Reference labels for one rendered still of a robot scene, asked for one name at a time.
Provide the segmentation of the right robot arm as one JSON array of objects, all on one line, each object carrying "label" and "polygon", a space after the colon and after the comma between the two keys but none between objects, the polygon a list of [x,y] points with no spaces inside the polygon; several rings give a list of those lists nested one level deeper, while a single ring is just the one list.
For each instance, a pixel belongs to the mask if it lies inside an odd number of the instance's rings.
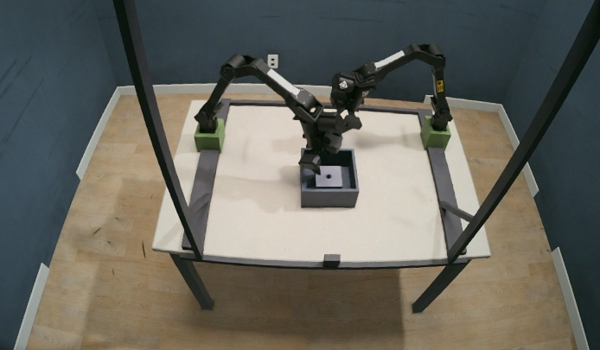
[{"label": "right robot arm", "polygon": [[[344,72],[337,73],[332,79],[332,88],[341,92],[330,94],[331,106],[336,109],[342,109],[343,107],[348,109],[350,104],[348,93],[352,93],[357,99],[364,99],[370,90],[376,91],[375,84],[380,83],[388,73],[413,60],[421,60],[431,65],[434,96],[430,98],[432,99],[431,106],[435,112],[432,115],[431,126],[433,130],[447,131],[447,124],[451,122],[453,117],[450,114],[444,89],[446,58],[437,45],[412,43],[409,47],[384,60],[364,64],[352,71],[352,75]],[[359,74],[362,75],[363,80],[361,80]]]}]

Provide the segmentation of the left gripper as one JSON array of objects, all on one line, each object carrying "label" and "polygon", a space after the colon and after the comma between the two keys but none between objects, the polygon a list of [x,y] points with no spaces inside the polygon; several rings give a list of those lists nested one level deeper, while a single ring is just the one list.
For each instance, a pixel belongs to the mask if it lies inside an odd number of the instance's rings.
[{"label": "left gripper", "polygon": [[306,135],[303,133],[303,138],[306,138],[307,144],[306,148],[311,149],[310,154],[303,154],[300,158],[298,164],[301,169],[311,169],[317,175],[321,174],[320,164],[321,158],[319,155],[320,151],[318,149],[318,140],[320,137],[323,137],[323,132],[318,131],[313,135]]}]

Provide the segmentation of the white plate with round hole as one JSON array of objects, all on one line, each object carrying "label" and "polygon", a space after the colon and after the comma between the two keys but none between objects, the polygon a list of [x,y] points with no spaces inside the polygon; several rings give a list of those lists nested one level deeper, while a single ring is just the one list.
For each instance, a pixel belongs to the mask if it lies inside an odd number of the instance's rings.
[{"label": "white plate with round hole", "polygon": [[315,189],[342,189],[341,166],[319,166],[321,175],[315,173]]}]

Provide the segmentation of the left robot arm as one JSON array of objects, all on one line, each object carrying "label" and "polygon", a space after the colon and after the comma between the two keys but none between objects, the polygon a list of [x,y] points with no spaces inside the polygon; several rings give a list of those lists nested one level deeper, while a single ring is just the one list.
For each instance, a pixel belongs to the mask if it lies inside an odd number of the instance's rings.
[{"label": "left robot arm", "polygon": [[[249,65],[250,63],[251,65]],[[301,87],[293,86],[266,65],[263,59],[253,58],[250,55],[234,54],[221,66],[220,79],[210,98],[201,107],[199,114],[194,116],[195,121],[200,125],[199,133],[214,134],[216,132],[218,127],[216,115],[224,105],[221,99],[230,86],[231,80],[248,75],[256,76],[284,99],[287,107],[296,114],[293,120],[300,121],[304,134],[313,135],[318,131],[323,132],[323,137],[318,140],[319,151],[325,149],[333,154],[338,153],[343,140],[341,133],[343,117],[337,111],[323,111],[325,106],[312,93]],[[231,82],[229,83],[229,81]],[[314,106],[316,109],[311,111]]]}]

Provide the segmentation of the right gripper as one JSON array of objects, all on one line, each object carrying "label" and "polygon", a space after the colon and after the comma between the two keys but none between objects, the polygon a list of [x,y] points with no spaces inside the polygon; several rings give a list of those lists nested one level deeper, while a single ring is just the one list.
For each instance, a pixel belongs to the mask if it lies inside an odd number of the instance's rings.
[{"label": "right gripper", "polygon": [[[356,97],[354,97],[352,95],[352,93],[348,93],[348,96],[350,96],[350,100],[349,100],[350,104],[349,104],[349,108],[348,109],[346,108],[348,111],[348,115],[346,115],[343,120],[344,125],[343,125],[343,129],[341,132],[342,134],[349,130],[352,130],[352,129],[360,130],[362,127],[361,119],[360,119],[360,117],[355,116],[355,112],[359,112],[360,105],[365,104],[364,99],[357,99]],[[346,109],[344,109],[344,107],[343,107],[342,109],[336,109],[336,111],[338,112],[338,114],[341,115]],[[349,129],[349,128],[351,128],[351,129]]]}]

